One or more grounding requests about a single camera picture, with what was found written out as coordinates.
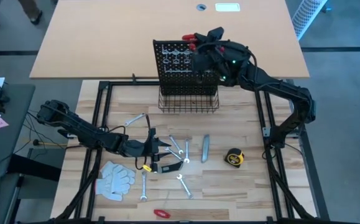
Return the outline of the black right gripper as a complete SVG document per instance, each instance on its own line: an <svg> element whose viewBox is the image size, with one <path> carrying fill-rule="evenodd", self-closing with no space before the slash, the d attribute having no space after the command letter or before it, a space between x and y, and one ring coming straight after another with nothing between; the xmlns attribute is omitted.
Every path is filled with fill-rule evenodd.
<svg viewBox="0 0 360 224"><path fill-rule="evenodd" d="M228 83L229 67L224 59L224 52L219 48L224 47L221 38L224 34L222 27L210 30L206 35L195 33L192 44L192 70L202 82L202 74L209 70L218 77L219 83Z"/></svg>

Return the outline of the person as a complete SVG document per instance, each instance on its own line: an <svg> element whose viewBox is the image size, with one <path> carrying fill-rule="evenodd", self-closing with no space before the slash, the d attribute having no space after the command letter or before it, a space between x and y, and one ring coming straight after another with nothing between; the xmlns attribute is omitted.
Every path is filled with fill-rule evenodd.
<svg viewBox="0 0 360 224"><path fill-rule="evenodd" d="M38 25L42 17L42 10L37 7L35 0L18 0L24 13L33 25Z"/></svg>

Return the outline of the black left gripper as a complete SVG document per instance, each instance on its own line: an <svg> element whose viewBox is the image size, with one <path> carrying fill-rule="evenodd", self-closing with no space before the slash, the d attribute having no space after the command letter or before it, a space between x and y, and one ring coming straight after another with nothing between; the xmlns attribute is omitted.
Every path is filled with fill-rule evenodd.
<svg viewBox="0 0 360 224"><path fill-rule="evenodd" d="M151 163L157 163L161 158L171 155L170 152L159 153L159 147L170 147L171 145L162 142L155 135L156 128L149 128L147 139L144 142L133 139L126 141L126 156L135 159L135 168L137 170L143 169L138 164L139 157L144 158L143 165L150 167Z"/></svg>

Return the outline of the white perforated panel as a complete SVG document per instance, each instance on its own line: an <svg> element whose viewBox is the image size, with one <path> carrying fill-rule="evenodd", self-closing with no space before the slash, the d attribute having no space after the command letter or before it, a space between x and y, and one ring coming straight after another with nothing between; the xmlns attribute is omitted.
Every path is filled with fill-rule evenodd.
<svg viewBox="0 0 360 224"><path fill-rule="evenodd" d="M292 16L297 40L300 40L328 0L302 0Z"/></svg>

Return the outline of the tan desk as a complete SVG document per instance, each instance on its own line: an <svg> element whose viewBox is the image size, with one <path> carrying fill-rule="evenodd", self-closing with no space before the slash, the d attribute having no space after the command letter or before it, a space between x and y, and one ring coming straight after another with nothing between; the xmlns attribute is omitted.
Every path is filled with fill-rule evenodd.
<svg viewBox="0 0 360 224"><path fill-rule="evenodd" d="M216 3L241 10L218 12ZM248 46L269 75L309 76L285 0L59 0L30 77L155 78L153 40L217 27Z"/></svg>

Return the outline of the white work glove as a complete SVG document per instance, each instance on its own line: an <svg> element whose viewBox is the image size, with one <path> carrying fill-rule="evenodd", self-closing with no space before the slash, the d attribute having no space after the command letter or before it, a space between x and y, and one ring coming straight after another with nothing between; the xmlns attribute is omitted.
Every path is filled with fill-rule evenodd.
<svg viewBox="0 0 360 224"><path fill-rule="evenodd" d="M122 171L114 179L96 179L95 194L102 195L106 199L122 201L123 195L129 193L131 185L135 183L136 173L122 166Z"/></svg>
<svg viewBox="0 0 360 224"><path fill-rule="evenodd" d="M105 180L114 180L118 176L120 171L122 171L122 165L114 164L111 161L105 163L105 165L100 170L102 179Z"/></svg>

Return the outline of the grey side table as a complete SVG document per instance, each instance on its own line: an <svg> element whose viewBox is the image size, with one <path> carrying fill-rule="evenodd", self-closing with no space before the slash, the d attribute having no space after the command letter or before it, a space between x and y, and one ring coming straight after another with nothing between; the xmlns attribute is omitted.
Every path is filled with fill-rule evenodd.
<svg viewBox="0 0 360 224"><path fill-rule="evenodd" d="M5 113L1 115L8 125L0 128L0 177L9 165L19 138L25 115L34 95L35 86L30 84L10 84L3 87L9 101L4 104Z"/></svg>

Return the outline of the grey utility knife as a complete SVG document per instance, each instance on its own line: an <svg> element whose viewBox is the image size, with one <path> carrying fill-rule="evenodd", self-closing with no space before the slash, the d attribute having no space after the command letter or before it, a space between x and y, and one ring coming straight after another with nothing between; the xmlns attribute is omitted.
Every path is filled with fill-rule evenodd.
<svg viewBox="0 0 360 224"><path fill-rule="evenodd" d="M205 163L208 160L208 153L210 149L210 135L206 134L203 138L201 162Z"/></svg>

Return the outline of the black metal pegboard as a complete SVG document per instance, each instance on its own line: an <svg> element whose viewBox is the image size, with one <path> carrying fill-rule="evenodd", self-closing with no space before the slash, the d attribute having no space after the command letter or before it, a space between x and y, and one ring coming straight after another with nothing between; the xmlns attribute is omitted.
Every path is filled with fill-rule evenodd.
<svg viewBox="0 0 360 224"><path fill-rule="evenodd" d="M202 74L202 82L199 82L199 76L194 73L165 73L161 69L161 66L164 64L162 61L165 56L161 53L162 46L169 51L177 49L178 51L190 50L188 48L189 43L182 40L153 40L152 45L154 48L155 61L157 66L157 73L159 76L160 86L166 88L180 87L180 88L192 88L192 87L204 87L204 88L217 88L218 86L218 77L211 73L209 70L206 70ZM192 57L193 52L190 55L191 63L188 63L192 66ZM174 55L168 55L170 60L174 59ZM178 55L180 63L185 64L183 60L185 55Z"/></svg>

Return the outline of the yellow handled mallet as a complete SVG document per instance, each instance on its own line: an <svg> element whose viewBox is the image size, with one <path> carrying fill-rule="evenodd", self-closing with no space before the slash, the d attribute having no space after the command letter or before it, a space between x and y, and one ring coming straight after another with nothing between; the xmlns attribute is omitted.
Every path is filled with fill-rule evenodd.
<svg viewBox="0 0 360 224"><path fill-rule="evenodd" d="M65 146L65 144L46 143L46 142L39 141L38 139L33 140L32 144L34 146L58 146L58 147Z"/></svg>

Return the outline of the silver wrench holder rail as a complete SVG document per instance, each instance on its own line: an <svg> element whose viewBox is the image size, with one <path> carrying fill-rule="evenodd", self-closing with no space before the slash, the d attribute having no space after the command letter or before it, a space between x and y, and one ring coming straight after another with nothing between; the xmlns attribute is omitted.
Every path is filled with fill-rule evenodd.
<svg viewBox="0 0 360 224"><path fill-rule="evenodd" d="M161 69L165 73L194 73L192 70L192 66L190 64L163 64L161 66Z"/></svg>

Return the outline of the white desk plate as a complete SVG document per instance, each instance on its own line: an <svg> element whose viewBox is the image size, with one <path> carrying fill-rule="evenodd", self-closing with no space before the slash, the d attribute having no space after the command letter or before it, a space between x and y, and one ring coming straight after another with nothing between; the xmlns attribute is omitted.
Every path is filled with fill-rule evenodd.
<svg viewBox="0 0 360 224"><path fill-rule="evenodd" d="M216 3L215 9L218 12L239 12L241 7L239 3Z"/></svg>

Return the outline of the yellow black tape measure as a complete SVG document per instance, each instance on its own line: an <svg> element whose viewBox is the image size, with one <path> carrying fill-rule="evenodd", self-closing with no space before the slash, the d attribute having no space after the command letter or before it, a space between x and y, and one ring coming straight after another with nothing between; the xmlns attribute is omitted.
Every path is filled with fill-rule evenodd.
<svg viewBox="0 0 360 224"><path fill-rule="evenodd" d="M232 148L224 156L224 161L235 168L240 168L241 164L244 162L244 157L245 155L242 150Z"/></svg>

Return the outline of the black grey handled tool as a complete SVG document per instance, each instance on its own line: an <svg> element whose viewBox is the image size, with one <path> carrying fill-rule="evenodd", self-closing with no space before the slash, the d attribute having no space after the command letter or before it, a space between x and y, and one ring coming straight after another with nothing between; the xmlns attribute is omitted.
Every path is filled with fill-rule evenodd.
<svg viewBox="0 0 360 224"><path fill-rule="evenodd" d="M175 164L160 166L157 163L151 163L150 168L152 169L153 173L168 173L168 172L175 172L182 168L183 161L180 161Z"/></svg>

